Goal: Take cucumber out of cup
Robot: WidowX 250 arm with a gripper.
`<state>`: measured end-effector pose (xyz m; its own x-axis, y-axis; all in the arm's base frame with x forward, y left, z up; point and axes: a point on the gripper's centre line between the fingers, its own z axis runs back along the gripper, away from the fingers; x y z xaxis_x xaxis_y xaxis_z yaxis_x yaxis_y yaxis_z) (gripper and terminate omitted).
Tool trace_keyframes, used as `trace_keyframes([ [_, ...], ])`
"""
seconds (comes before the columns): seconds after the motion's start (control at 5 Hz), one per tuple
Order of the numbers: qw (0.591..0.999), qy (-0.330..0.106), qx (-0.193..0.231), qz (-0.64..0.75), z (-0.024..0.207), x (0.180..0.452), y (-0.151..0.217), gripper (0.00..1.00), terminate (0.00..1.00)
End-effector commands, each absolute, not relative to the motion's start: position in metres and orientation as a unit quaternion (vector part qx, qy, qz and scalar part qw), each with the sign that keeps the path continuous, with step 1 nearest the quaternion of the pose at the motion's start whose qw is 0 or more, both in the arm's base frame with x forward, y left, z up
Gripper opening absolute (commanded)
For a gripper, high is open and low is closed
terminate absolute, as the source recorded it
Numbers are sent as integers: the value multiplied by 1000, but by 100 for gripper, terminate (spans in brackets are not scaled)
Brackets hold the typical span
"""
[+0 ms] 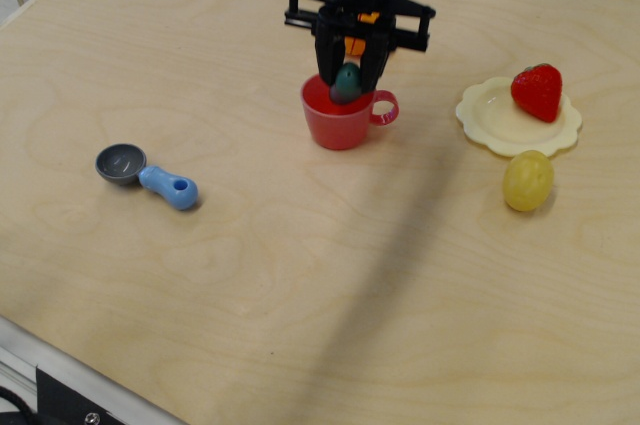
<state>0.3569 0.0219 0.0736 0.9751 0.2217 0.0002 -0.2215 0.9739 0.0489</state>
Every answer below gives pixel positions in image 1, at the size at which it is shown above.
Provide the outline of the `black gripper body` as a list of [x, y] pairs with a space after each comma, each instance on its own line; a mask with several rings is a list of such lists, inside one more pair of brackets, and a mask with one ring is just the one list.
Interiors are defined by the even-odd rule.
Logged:
[[383, 39], [390, 51], [424, 51], [434, 9], [412, 0], [289, 0], [287, 25], [305, 28], [318, 37], [328, 34], [364, 43]]

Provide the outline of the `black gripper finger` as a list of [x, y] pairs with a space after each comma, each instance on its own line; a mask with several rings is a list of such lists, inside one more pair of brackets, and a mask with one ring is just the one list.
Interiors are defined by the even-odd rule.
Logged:
[[315, 25], [315, 51], [320, 78], [335, 84], [345, 56], [344, 33], [332, 9], [321, 9]]
[[361, 90], [369, 93], [376, 89], [389, 54], [397, 48], [395, 25], [374, 28], [365, 36], [365, 50], [360, 60]]

